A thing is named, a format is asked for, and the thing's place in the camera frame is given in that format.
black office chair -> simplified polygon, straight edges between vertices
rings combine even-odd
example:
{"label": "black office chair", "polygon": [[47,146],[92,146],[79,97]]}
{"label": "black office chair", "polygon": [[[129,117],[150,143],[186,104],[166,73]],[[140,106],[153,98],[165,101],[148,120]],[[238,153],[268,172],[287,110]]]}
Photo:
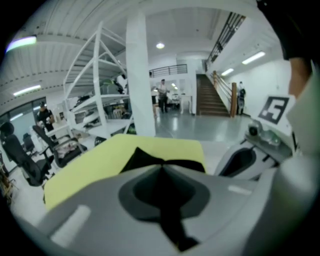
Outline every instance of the black office chair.
{"label": "black office chair", "polygon": [[[77,138],[69,138],[68,140],[66,140],[63,143],[59,144],[58,140],[63,138],[63,137],[68,137],[68,135],[60,137],[60,138],[58,138],[58,139],[53,141],[46,135],[45,131],[41,127],[39,127],[37,125],[34,125],[34,126],[32,126],[32,128],[41,137],[41,139],[43,139],[45,141],[45,143],[48,144],[51,152],[54,155],[55,163],[60,168],[65,167],[67,165],[67,163],[69,163],[71,160],[73,160],[74,158],[76,158],[77,156],[79,156],[80,154],[82,154],[84,151],[87,150],[87,148],[84,145],[81,145],[78,142]],[[67,144],[67,143],[69,143],[71,141],[76,142],[77,148],[75,150],[70,151],[69,153],[67,153],[64,156],[64,158],[59,158],[59,154],[57,152],[57,149],[59,147],[61,147],[62,145]]]}
{"label": "black office chair", "polygon": [[25,133],[23,135],[23,143],[24,143],[24,148],[26,152],[30,152],[30,155],[33,154],[33,150],[35,149],[35,145],[31,139],[30,134]]}
{"label": "black office chair", "polygon": [[53,155],[47,157],[46,151],[49,147],[39,153],[40,155],[44,155],[45,159],[35,162],[24,151],[18,138],[13,134],[14,126],[10,122],[3,124],[0,131],[3,149],[17,166],[23,169],[22,173],[29,185],[33,187],[41,186],[45,180],[48,180],[46,174],[49,174],[51,163],[54,160]]}

yellow cloth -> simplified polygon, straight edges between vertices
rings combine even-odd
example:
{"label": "yellow cloth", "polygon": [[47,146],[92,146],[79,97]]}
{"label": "yellow cloth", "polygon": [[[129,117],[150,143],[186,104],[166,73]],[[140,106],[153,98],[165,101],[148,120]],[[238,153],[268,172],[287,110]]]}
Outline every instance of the yellow cloth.
{"label": "yellow cloth", "polygon": [[119,174],[137,147],[165,161],[192,160],[205,167],[198,141],[117,134],[69,163],[45,184],[46,208],[54,208],[93,182]]}

balcony railing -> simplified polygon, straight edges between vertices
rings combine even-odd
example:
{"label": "balcony railing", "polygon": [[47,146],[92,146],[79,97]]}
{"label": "balcony railing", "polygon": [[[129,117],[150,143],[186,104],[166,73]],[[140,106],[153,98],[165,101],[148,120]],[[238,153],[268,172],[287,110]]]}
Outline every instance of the balcony railing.
{"label": "balcony railing", "polygon": [[164,77],[169,75],[178,75],[188,73],[187,64],[164,66],[156,69],[149,70],[152,78]]}
{"label": "balcony railing", "polygon": [[223,51],[223,49],[226,47],[227,43],[230,41],[232,36],[235,34],[235,32],[238,30],[242,22],[245,20],[245,16],[242,16],[240,14],[231,12],[228,19],[225,22],[225,25],[222,29],[222,32],[220,36],[218,37],[218,40],[216,41],[209,58],[206,61],[206,70],[207,67],[213,63],[216,58],[219,56],[219,54]]}

wooden handrail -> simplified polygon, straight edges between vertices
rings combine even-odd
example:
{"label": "wooden handrail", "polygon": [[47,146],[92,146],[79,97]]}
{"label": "wooden handrail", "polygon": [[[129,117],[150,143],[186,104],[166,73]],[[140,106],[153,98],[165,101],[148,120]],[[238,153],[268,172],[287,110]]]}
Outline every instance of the wooden handrail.
{"label": "wooden handrail", "polygon": [[226,81],[223,80],[222,77],[220,77],[220,76],[217,76],[217,77],[218,77],[218,79],[223,83],[223,85],[224,85],[230,92],[232,92],[232,89],[228,86],[228,84],[226,83]]}
{"label": "wooden handrail", "polygon": [[235,117],[237,112],[237,84],[235,82],[232,83],[232,98],[231,98],[231,109],[230,115],[232,118]]}
{"label": "wooden handrail", "polygon": [[232,91],[231,91],[231,90],[230,90],[230,91],[227,90],[227,89],[226,89],[226,86],[225,86],[223,83],[221,83],[221,82],[218,81],[218,85],[221,87],[221,89],[223,89],[224,91],[226,91],[228,97],[230,97],[230,98],[232,97]]}
{"label": "wooden handrail", "polygon": [[226,98],[230,102],[230,117],[235,117],[237,112],[237,84],[232,83],[232,88],[230,88],[227,83],[218,76],[216,71],[213,71],[213,86],[217,90],[218,87],[225,94]]}

railing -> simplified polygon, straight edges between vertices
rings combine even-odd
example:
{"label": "railing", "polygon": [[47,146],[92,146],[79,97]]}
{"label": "railing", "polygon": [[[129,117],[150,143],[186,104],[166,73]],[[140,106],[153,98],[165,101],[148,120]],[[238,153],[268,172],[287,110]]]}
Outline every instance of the railing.
{"label": "railing", "polygon": [[231,87],[217,74],[216,71],[213,71],[211,75],[213,80],[213,86],[219,94],[221,91],[229,104],[226,104],[227,109],[229,109],[230,116],[233,118],[237,112],[237,84],[235,82],[232,83]]}
{"label": "railing", "polygon": [[245,20],[245,18],[245,16],[242,16],[240,14],[234,12],[230,13],[228,19],[225,22],[221,34],[219,35],[218,40],[216,41],[209,55],[209,58],[206,61],[206,71],[208,66],[216,60],[216,58],[225,48],[225,46],[230,41],[235,32],[238,30],[242,22]]}
{"label": "railing", "polygon": [[152,78],[188,73],[187,64],[164,66],[149,70]]}

